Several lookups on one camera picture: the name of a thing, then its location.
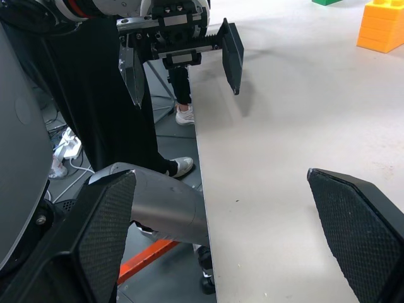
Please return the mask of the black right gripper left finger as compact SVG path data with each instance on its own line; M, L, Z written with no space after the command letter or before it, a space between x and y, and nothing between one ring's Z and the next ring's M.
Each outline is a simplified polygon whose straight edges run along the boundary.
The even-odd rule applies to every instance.
M108 302L116 297L135 186L133 170L85 184L71 211L30 253L1 302Z

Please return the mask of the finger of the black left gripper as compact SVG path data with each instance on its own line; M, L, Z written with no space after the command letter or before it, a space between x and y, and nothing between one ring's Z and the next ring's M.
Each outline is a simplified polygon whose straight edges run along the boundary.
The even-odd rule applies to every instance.
M222 26L222 64L233 94L240 94L244 63L244 46L235 23L223 19Z
M119 71L131 96L133 104L142 106L145 96L145 75L138 50L132 44L130 35L121 35L119 50Z

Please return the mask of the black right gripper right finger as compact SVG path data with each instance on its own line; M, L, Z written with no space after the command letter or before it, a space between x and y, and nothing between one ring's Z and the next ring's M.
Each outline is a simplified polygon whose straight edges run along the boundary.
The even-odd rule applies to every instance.
M324 236L359 302L403 302L403 213L374 184L309 169Z

